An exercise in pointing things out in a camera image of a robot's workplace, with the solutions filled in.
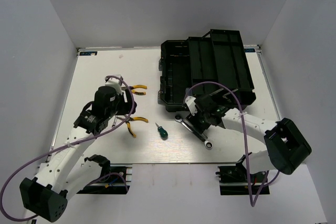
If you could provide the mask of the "green stubby screwdriver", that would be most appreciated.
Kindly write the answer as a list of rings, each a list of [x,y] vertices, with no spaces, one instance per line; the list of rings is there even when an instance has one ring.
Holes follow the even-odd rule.
[[[162,140],[167,140],[168,136],[169,136],[168,133],[167,133],[167,131],[162,126],[158,125],[157,123],[155,125],[157,127],[157,131],[158,131],[158,133],[160,135],[160,138]]]

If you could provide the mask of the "black plastic toolbox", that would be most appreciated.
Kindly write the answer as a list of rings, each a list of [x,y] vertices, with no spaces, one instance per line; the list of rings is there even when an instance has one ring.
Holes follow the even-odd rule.
[[[245,109],[256,100],[246,50],[237,30],[212,29],[202,37],[161,44],[158,103],[168,112],[185,111],[188,89],[196,97],[215,93],[223,106]]]

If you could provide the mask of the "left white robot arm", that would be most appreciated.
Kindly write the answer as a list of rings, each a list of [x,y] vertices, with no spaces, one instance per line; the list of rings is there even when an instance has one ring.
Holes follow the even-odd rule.
[[[83,107],[74,122],[63,149],[58,150],[48,164],[33,179],[25,178],[19,188],[26,209],[49,222],[57,221],[68,201],[92,181],[110,178],[110,161],[98,154],[83,159],[78,170],[73,170],[86,149],[107,128],[115,115],[132,114],[136,107],[131,90],[101,86],[94,100]]]

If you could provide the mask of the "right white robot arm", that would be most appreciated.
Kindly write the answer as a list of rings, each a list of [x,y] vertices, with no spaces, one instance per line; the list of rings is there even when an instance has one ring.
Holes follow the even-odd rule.
[[[209,96],[188,96],[185,104],[190,111],[187,121],[202,134],[210,126],[241,132],[266,147],[266,150],[244,155],[237,163],[238,177],[247,182],[258,172],[277,170],[291,175],[312,153],[312,148],[295,123],[261,119],[237,108],[221,106]]]

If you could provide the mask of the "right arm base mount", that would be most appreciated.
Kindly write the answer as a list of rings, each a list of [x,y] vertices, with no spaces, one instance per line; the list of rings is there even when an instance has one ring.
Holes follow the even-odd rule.
[[[258,172],[251,175],[251,191],[257,195],[266,172]],[[222,196],[249,195],[246,173],[236,166],[219,166],[215,175],[219,179],[219,189]]]

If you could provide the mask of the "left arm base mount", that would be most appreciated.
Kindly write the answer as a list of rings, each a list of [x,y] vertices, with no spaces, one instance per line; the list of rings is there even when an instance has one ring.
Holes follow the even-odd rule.
[[[131,165],[110,165],[104,178],[77,192],[80,195],[126,195],[131,186]]]

